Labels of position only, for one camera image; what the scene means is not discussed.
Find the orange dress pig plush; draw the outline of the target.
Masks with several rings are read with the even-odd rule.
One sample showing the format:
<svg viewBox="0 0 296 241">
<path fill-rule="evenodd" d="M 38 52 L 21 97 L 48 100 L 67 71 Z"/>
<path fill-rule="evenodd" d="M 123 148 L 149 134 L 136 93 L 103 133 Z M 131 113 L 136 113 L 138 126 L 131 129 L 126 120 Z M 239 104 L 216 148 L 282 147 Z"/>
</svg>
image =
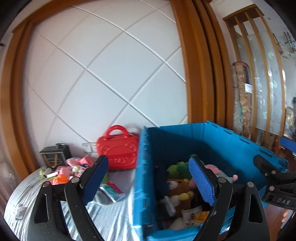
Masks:
<svg viewBox="0 0 296 241">
<path fill-rule="evenodd" d="M 50 181 L 50 183 L 52 185 L 65 184 L 69 181 L 71 175 L 71 168 L 62 167 L 58 170 L 58 175 L 56 175 L 54 179 Z"/>
</svg>

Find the red teal medicine box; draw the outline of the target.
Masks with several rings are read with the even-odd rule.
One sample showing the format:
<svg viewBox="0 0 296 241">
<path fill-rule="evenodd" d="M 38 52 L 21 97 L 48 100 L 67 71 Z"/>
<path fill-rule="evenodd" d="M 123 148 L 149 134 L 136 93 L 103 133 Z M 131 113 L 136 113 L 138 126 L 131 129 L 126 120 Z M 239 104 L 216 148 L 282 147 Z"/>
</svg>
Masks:
<svg viewBox="0 0 296 241">
<path fill-rule="evenodd" d="M 119 202 L 125 197 L 122 192 L 113 182 L 108 181 L 100 186 L 100 190 L 113 202 Z"/>
</svg>

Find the blue hat pig plush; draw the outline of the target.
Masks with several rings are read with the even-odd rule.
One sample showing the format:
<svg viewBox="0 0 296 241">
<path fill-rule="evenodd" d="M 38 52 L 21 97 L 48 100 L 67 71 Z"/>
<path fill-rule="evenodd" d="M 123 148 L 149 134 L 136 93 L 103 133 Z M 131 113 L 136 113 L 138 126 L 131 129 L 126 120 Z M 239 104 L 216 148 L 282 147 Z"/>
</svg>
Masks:
<svg viewBox="0 0 296 241">
<path fill-rule="evenodd" d="M 71 157 L 66 160 L 66 163 L 71 167 L 80 166 L 80 160 L 81 160 L 81 158 Z"/>
</svg>

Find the white red ointment box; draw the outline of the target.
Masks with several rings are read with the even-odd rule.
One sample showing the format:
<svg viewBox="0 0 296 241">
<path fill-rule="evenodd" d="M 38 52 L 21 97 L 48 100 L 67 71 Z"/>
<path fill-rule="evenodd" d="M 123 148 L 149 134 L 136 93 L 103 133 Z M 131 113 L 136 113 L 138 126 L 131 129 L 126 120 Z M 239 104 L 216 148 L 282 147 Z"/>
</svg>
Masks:
<svg viewBox="0 0 296 241">
<path fill-rule="evenodd" d="M 58 174 L 59 174 L 59 172 L 52 172 L 52 173 L 49 173 L 49 174 L 44 174 L 44 177 L 45 177 L 45 178 L 54 178 L 54 177 L 56 177 Z"/>
</svg>

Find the brown bear plush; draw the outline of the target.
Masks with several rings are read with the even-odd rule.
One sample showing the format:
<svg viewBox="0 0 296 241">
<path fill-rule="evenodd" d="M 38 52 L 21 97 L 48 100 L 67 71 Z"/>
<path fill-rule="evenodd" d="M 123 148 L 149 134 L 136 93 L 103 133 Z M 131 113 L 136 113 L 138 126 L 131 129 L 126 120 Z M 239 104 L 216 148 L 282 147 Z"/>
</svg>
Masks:
<svg viewBox="0 0 296 241">
<path fill-rule="evenodd" d="M 169 193 L 161 200 L 169 217 L 181 217 L 182 211 L 191 209 L 194 193 L 189 188 L 188 179 L 169 179 Z"/>
</svg>

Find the black gift box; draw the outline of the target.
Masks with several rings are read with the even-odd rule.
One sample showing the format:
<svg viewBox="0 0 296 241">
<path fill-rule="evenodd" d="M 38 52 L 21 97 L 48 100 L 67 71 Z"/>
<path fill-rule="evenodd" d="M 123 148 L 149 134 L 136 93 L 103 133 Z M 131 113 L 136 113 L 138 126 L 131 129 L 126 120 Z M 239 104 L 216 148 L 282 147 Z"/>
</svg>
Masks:
<svg viewBox="0 0 296 241">
<path fill-rule="evenodd" d="M 46 166 L 52 170 L 57 169 L 58 166 L 67 166 L 66 160 L 72 157 L 68 145 L 62 149 L 57 149 L 55 145 L 45 147 L 40 154 Z"/>
</svg>

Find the green plush toy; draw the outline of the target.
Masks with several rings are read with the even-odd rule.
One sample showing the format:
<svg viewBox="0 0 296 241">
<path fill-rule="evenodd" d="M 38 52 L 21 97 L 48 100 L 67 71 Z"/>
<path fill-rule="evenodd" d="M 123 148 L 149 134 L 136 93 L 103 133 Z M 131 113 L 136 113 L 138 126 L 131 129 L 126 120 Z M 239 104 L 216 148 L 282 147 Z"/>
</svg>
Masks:
<svg viewBox="0 0 296 241">
<path fill-rule="evenodd" d="M 189 171 L 188 162 L 177 162 L 176 164 L 170 165 L 166 170 L 167 179 L 187 179 L 191 180 L 192 175 Z"/>
</svg>

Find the pink tissue pack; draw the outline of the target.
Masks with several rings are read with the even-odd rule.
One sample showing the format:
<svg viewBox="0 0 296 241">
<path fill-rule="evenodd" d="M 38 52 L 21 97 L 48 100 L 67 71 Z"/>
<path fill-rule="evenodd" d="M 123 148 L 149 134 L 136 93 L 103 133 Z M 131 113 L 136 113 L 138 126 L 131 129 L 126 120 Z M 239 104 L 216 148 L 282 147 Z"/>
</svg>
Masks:
<svg viewBox="0 0 296 241">
<path fill-rule="evenodd" d="M 81 158 L 79 160 L 79 164 L 81 166 L 84 166 L 86 168 L 90 168 L 93 166 L 94 162 L 92 160 L 92 158 L 89 155 L 84 156 L 83 158 Z"/>
</svg>

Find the green carton box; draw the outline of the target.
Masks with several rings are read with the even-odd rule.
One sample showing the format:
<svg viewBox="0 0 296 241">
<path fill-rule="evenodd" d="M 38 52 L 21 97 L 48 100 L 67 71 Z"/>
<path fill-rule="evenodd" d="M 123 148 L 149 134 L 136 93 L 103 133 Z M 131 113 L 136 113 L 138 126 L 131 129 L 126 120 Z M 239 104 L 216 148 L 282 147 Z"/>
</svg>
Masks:
<svg viewBox="0 0 296 241">
<path fill-rule="evenodd" d="M 101 185 L 106 184 L 108 182 L 108 180 L 109 180 L 109 173 L 107 171 L 102 179 Z"/>
</svg>

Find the rolled patterned carpet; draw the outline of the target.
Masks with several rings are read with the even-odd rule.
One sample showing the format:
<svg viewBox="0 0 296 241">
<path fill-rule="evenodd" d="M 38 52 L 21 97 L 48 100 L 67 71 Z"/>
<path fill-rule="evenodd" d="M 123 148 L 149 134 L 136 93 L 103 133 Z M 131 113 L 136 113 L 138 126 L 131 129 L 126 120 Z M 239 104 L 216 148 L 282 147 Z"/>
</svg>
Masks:
<svg viewBox="0 0 296 241">
<path fill-rule="evenodd" d="M 242 112 L 243 136 L 251 138 L 251 114 L 252 114 L 252 84 L 249 65 L 246 62 L 233 63 L 239 92 L 239 103 Z"/>
</svg>

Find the small metal lighter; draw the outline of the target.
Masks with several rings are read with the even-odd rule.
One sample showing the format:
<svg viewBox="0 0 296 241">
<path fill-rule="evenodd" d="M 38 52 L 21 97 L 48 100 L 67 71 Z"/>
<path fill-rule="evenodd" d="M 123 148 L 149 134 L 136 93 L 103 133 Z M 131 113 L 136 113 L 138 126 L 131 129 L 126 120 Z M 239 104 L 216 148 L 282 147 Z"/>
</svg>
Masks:
<svg viewBox="0 0 296 241">
<path fill-rule="evenodd" d="M 62 148 L 64 148 L 66 146 L 66 144 L 64 144 L 64 143 L 57 143 L 55 146 L 56 146 L 57 149 L 62 149 Z"/>
</svg>

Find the red bear suitcase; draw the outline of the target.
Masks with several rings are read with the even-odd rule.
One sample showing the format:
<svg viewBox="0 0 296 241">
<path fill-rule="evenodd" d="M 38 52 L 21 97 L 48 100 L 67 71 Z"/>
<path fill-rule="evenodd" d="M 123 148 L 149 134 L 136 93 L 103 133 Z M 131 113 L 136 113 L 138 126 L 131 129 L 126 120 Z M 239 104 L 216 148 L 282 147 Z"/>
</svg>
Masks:
<svg viewBox="0 0 296 241">
<path fill-rule="evenodd" d="M 137 165 L 139 134 L 130 133 L 121 125 L 108 128 L 96 142 L 99 155 L 108 159 L 109 171 L 135 169 Z"/>
</svg>

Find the blue plastic storage crate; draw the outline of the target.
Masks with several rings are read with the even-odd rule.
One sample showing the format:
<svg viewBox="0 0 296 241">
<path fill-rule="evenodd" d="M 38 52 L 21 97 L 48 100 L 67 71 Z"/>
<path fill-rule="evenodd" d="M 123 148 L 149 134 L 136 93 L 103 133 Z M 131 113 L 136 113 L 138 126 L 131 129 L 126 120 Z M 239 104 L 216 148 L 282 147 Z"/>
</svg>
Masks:
<svg viewBox="0 0 296 241">
<path fill-rule="evenodd" d="M 189 161 L 191 155 L 228 176 L 238 175 L 239 184 L 253 182 L 259 194 L 264 193 L 267 180 L 254 166 L 254 156 L 264 157 L 280 172 L 289 166 L 268 149 L 210 121 L 144 128 L 139 136 L 133 204 L 133 228 L 140 240 L 193 240 L 199 232 L 198 226 L 163 230 L 157 211 L 157 200 L 167 190 L 167 168 Z"/>
</svg>

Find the wooden glass partition screen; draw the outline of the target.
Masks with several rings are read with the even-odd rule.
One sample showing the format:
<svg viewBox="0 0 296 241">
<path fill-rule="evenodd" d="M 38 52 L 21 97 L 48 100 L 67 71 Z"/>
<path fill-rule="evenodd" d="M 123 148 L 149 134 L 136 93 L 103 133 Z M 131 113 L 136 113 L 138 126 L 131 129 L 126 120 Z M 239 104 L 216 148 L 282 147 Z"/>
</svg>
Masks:
<svg viewBox="0 0 296 241">
<path fill-rule="evenodd" d="M 279 42 L 256 4 L 249 4 L 223 20 L 236 62 L 249 65 L 252 84 L 250 139 L 278 154 L 287 114 Z"/>
</svg>

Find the white wall socket panel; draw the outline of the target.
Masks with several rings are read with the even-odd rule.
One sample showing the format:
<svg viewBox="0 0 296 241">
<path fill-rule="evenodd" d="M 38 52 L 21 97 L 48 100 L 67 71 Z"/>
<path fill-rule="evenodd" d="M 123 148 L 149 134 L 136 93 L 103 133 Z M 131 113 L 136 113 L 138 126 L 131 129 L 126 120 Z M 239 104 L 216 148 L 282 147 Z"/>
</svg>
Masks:
<svg viewBox="0 0 296 241">
<path fill-rule="evenodd" d="M 87 142 L 87 143 L 82 143 L 81 145 L 85 153 L 97 152 L 96 142 Z"/>
</svg>

